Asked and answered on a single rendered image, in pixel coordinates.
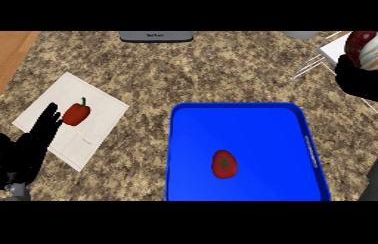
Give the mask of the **red bell pepper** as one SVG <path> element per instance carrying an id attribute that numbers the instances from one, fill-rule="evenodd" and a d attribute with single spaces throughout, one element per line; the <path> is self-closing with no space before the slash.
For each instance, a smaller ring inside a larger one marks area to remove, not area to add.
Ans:
<path id="1" fill-rule="evenodd" d="M 77 126 L 90 115 L 90 107 L 87 99 L 81 98 L 81 102 L 71 105 L 62 116 L 62 121 L 70 126 Z"/>

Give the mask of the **grey appliance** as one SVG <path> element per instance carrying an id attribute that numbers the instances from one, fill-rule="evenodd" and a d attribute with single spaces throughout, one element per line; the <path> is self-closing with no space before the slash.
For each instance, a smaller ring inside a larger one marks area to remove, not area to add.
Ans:
<path id="1" fill-rule="evenodd" d="M 132 43 L 174 43 L 194 39 L 192 31 L 120 31 L 120 39 Z"/>

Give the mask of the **red and white cupcake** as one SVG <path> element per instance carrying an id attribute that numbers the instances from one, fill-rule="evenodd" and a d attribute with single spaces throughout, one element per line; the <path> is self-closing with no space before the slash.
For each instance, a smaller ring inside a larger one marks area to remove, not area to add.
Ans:
<path id="1" fill-rule="evenodd" d="M 346 41 L 344 52 L 357 68 L 378 70 L 378 31 L 353 31 Z"/>

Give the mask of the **red tomato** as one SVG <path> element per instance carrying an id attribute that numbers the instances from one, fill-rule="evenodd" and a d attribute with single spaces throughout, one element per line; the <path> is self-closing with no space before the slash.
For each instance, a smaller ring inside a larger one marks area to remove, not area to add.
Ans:
<path id="1" fill-rule="evenodd" d="M 219 150 L 213 156 L 211 164 L 213 175 L 220 179 L 232 178 L 238 173 L 238 162 L 232 153 Z"/>

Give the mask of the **blue plastic tray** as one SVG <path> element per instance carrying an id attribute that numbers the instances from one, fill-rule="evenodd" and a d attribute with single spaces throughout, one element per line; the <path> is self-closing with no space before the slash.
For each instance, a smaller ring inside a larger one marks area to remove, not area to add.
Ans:
<path id="1" fill-rule="evenodd" d="M 238 173 L 213 175 L 232 153 Z M 300 107 L 290 102 L 180 103 L 171 110 L 168 201 L 328 201 L 331 193 Z"/>

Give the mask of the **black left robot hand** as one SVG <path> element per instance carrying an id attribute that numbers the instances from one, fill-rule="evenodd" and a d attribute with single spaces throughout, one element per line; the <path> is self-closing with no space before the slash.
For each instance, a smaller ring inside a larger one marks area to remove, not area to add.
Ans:
<path id="1" fill-rule="evenodd" d="M 30 185 L 37 178 L 47 147 L 62 125 L 58 105 L 50 103 L 31 130 L 16 141 L 0 133 L 0 190 L 11 184 Z"/>

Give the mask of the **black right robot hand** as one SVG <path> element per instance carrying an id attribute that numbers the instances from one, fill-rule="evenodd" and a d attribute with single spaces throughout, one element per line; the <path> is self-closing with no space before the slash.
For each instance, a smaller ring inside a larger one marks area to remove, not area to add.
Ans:
<path id="1" fill-rule="evenodd" d="M 337 84 L 349 95 L 378 102 L 378 70 L 357 68 L 347 55 L 341 55 L 335 74 Z"/>

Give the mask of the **pale grey round object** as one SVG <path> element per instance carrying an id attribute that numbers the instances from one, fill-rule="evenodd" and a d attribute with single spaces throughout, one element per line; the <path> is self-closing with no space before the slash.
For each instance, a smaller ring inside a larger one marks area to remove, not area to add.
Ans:
<path id="1" fill-rule="evenodd" d="M 284 34 L 294 39 L 309 40 L 319 34 L 319 32 L 318 31 L 284 31 Z"/>

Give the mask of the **white placemat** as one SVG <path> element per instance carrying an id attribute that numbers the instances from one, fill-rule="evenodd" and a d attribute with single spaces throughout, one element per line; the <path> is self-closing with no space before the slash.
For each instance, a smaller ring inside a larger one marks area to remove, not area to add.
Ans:
<path id="1" fill-rule="evenodd" d="M 67 72 L 13 121 L 24 132 L 31 130 L 50 102 L 58 104 L 64 123 L 49 151 L 81 171 L 129 105 Z"/>

